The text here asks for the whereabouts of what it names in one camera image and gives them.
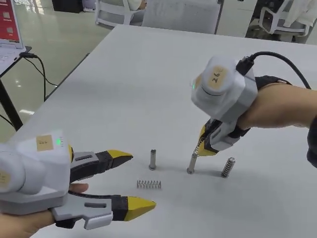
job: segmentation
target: black sleeve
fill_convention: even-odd
[[[307,136],[307,160],[317,168],[317,117],[313,120]]]

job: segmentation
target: hand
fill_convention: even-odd
[[[146,1],[145,1],[145,0],[142,0],[142,1],[141,1],[141,4],[140,4],[140,6],[139,6],[139,9],[140,9],[140,10],[143,10],[143,9],[146,8],[146,6],[147,6]]]
[[[317,116],[317,91],[287,84],[270,84],[258,92],[250,108],[239,118],[241,129],[309,127]]]
[[[69,190],[85,192],[88,184],[71,184]],[[54,224],[50,211],[39,212],[24,216],[0,215],[0,238],[29,238],[39,229]]]

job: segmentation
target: black cable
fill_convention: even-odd
[[[13,126],[13,124],[7,119],[7,118],[5,118],[4,116],[2,116],[1,114],[0,114],[0,118],[2,118],[3,120],[5,120],[7,123],[9,123],[11,126]]]
[[[20,57],[22,58],[28,58],[28,59],[38,59],[39,62],[41,63],[41,66],[42,66],[42,70],[43,70],[43,73],[41,73],[41,75],[43,75],[43,78],[44,78],[44,102],[46,101],[46,73],[45,73],[45,67],[44,67],[44,64],[43,64],[43,61],[41,60],[40,57],[38,57],[36,54],[32,54],[32,53],[28,53],[28,52],[22,52],[20,53]]]
[[[274,52],[256,52],[255,54],[245,57],[242,60],[239,61],[239,63],[236,66],[236,70],[241,73],[242,75],[246,75],[249,70],[252,68],[254,65],[254,60],[258,56],[273,56],[275,58],[278,58],[280,60],[283,60],[286,62],[291,68],[295,71],[295,73],[299,76],[303,84],[305,85],[306,88],[312,89],[309,83],[307,82],[306,78],[303,76],[303,74],[300,72],[300,70],[293,64],[291,60],[289,60],[287,57],[280,55],[278,53]]]
[[[274,52],[257,52],[253,55],[250,56],[251,60],[255,60],[256,57],[258,56],[273,56],[275,58],[278,58],[280,60],[283,60],[284,62],[286,62],[289,66],[291,66],[291,68],[295,71],[295,73],[299,76],[299,78],[301,79],[301,81],[303,82],[303,84],[305,85],[306,88],[308,89],[312,89],[311,86],[309,85],[309,83],[307,82],[306,78],[303,76],[303,74],[300,72],[300,70],[294,65],[294,63],[289,60],[287,57],[280,55],[278,53],[274,53]]]
[[[35,69],[44,77],[43,73],[39,70],[39,68],[37,68],[37,66],[36,66],[32,61],[30,61],[30,60],[27,59],[27,58],[24,58],[24,59],[25,59],[26,61],[30,62],[30,63],[35,67]],[[57,87],[56,84],[51,83],[47,78],[45,79],[45,81],[46,81],[47,83],[49,83],[50,85]]]
[[[41,60],[41,58],[40,57],[36,57],[38,60],[39,60],[39,62],[41,63],[41,66],[42,66],[42,70],[43,70],[43,77],[44,77],[44,102],[46,101],[46,81],[45,81],[45,79],[46,79],[46,74],[45,74],[45,68],[44,68],[44,64],[43,64],[43,61]]]

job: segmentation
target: laptop screen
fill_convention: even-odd
[[[19,33],[11,0],[0,0],[0,39],[19,43]]]

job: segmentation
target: metal pin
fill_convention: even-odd
[[[235,158],[233,158],[233,157],[229,158],[227,160],[226,165],[224,166],[224,168],[222,170],[221,177],[227,178],[235,163],[236,163]]]
[[[194,167],[195,167],[196,161],[197,161],[197,154],[193,153],[192,158],[191,158],[190,163],[189,163],[189,166],[187,168],[188,174],[192,175],[194,173],[194,171],[195,171]]]
[[[150,160],[150,165],[149,165],[150,170],[155,170],[157,168],[156,156],[157,156],[157,150],[151,150],[151,160]]]

